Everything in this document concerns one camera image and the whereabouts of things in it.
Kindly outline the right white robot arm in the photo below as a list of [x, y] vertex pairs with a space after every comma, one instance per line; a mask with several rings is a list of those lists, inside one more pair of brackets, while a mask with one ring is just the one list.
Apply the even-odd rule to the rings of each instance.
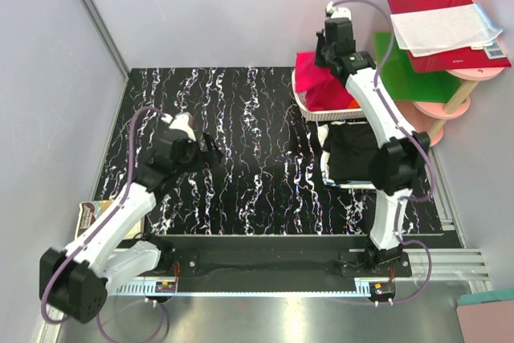
[[375, 276], [389, 274], [402, 261], [402, 224], [413, 184], [429, 163], [430, 136], [418, 132], [399, 111], [381, 81], [386, 64], [358, 51], [346, 1], [325, 7], [324, 28], [317, 33], [315, 64], [327, 68], [357, 101], [373, 130], [378, 150], [370, 163], [377, 191], [373, 226], [362, 263]]

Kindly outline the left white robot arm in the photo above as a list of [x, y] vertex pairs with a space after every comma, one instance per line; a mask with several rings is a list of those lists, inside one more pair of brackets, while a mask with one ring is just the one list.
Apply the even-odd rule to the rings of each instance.
[[208, 133], [201, 149], [188, 112], [162, 113], [164, 131], [144, 161], [136, 162], [136, 124], [146, 110], [134, 114], [129, 126], [128, 181], [108, 209], [82, 235], [62, 250], [49, 248], [39, 261], [41, 314], [53, 324], [48, 307], [86, 324], [103, 308], [109, 295], [145, 272], [163, 276], [173, 267], [173, 246], [145, 236], [129, 249], [114, 251], [128, 232], [170, 194], [186, 174], [213, 169], [222, 152]]

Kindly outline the magenta t shirt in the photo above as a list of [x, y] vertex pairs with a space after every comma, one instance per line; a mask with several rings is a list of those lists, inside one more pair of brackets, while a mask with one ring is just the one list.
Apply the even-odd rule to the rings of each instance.
[[296, 54], [296, 92], [305, 92], [305, 106], [311, 112], [343, 110], [354, 98], [327, 68], [314, 64], [315, 52]]

